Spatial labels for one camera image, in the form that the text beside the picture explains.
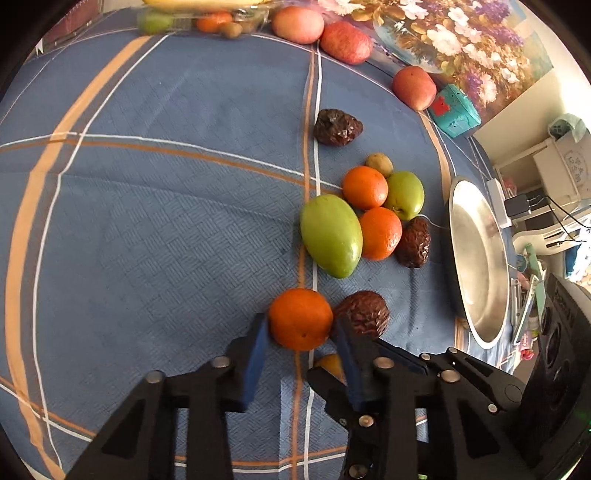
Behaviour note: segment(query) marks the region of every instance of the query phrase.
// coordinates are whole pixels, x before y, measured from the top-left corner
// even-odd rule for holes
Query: stainless steel basin
[[[447,250],[454,303],[484,349],[499,341],[509,307],[509,267],[501,230],[478,187],[456,177]]]

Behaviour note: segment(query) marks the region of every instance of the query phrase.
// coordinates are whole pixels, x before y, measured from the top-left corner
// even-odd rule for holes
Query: banana
[[[166,13],[215,12],[260,5],[269,0],[144,0],[146,5]]]

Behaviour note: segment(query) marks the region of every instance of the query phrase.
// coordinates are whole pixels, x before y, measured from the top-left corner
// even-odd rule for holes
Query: teal container
[[[470,99],[455,85],[447,85],[429,107],[433,121],[454,138],[482,123]]]

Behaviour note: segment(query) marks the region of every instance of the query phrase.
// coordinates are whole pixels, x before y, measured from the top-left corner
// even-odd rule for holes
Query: floral painting
[[[552,69],[515,0],[316,0],[370,33],[389,73],[419,65],[468,95],[483,123]],[[520,32],[527,31],[524,38]]]

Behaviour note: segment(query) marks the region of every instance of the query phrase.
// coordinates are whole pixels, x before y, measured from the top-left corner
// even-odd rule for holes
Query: orange fruit in gripper
[[[361,216],[359,223],[363,234],[362,257],[383,260],[394,252],[402,237],[402,223],[392,210],[372,208]]]
[[[317,291],[292,288],[271,303],[269,330],[277,343],[297,351],[312,350],[329,336],[333,313]]]
[[[388,182],[371,167],[355,167],[343,178],[343,196],[353,207],[369,210],[380,207],[388,197]]]
[[[218,33],[224,23],[233,21],[230,12],[220,11],[208,14],[195,20],[195,26],[200,32]]]

